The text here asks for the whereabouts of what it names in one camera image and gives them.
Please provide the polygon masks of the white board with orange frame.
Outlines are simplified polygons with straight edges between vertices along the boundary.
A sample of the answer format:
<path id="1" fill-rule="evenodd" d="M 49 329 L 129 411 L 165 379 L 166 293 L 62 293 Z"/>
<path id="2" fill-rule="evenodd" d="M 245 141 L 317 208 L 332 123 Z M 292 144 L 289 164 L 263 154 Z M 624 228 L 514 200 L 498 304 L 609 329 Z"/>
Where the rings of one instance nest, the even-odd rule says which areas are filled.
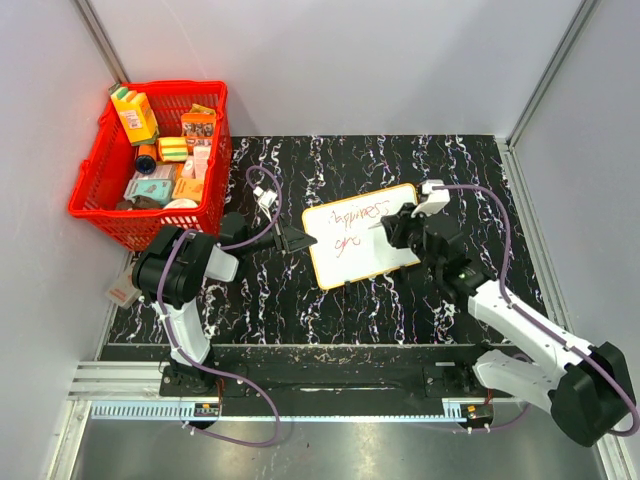
<path id="1" fill-rule="evenodd" d="M 383 228 L 368 229 L 416 201 L 415 187 L 405 183 L 304 210 L 304 231 L 317 239 L 310 255 L 318 286 L 330 290 L 417 264 L 410 249 L 388 244 Z"/>

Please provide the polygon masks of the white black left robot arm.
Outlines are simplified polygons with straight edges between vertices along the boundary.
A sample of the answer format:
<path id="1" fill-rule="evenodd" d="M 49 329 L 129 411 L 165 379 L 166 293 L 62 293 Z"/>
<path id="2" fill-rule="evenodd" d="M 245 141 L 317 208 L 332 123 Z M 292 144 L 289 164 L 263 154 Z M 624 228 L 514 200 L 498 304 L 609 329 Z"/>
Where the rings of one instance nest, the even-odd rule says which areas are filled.
<path id="1" fill-rule="evenodd" d="M 218 235 L 174 225 L 159 230 L 135 262 L 132 283 L 160 315 L 172 364 L 184 369 L 181 381 L 187 389 L 206 395 L 217 381 L 196 301 L 203 281 L 233 283 L 253 253 L 291 254 L 316 243 L 312 235 L 279 219 L 250 229 L 239 213 L 223 216 Z"/>

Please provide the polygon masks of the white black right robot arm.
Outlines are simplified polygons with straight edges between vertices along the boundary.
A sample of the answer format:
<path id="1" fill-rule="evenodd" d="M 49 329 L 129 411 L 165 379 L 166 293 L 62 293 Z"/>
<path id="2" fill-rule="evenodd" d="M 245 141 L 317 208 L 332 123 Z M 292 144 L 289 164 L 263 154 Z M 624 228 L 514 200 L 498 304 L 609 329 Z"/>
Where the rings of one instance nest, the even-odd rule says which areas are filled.
<path id="1" fill-rule="evenodd" d="M 417 213 L 410 203 L 382 218 L 388 244 L 410 250 L 444 299 L 489 325 L 524 359 L 498 349 L 459 366 L 456 387 L 468 396 L 484 389 L 517 397 L 551 416 L 575 443 L 591 447 L 604 435 L 639 429 L 636 398 L 624 354 L 609 342 L 594 346 L 519 301 L 504 283 L 467 255 L 459 229 L 443 215 Z M 632 423 L 617 429 L 625 417 Z"/>

